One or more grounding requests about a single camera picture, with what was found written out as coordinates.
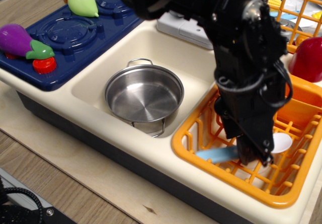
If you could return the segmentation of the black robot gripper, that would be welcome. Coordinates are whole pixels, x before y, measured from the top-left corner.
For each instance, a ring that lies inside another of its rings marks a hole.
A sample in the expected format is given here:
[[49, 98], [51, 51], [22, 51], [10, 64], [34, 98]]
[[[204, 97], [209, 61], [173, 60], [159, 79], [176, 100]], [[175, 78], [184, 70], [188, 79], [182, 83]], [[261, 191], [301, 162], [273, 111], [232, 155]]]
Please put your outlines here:
[[274, 162], [273, 117], [293, 95], [290, 77], [283, 65], [251, 72], [244, 80], [233, 68], [217, 67], [214, 77], [220, 96], [214, 109], [221, 117], [226, 138], [237, 137], [237, 152], [243, 165], [258, 160]]

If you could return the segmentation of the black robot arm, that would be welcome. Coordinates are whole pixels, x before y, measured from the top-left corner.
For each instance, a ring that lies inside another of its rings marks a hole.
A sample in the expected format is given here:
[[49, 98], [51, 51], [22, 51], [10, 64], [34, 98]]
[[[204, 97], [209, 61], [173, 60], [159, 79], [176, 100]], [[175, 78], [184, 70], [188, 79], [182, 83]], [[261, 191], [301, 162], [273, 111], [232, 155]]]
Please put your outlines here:
[[273, 117], [293, 94], [280, 58], [287, 40], [268, 0], [121, 0], [144, 20], [175, 12], [193, 19], [213, 45], [219, 97], [214, 109], [240, 161], [273, 162]]

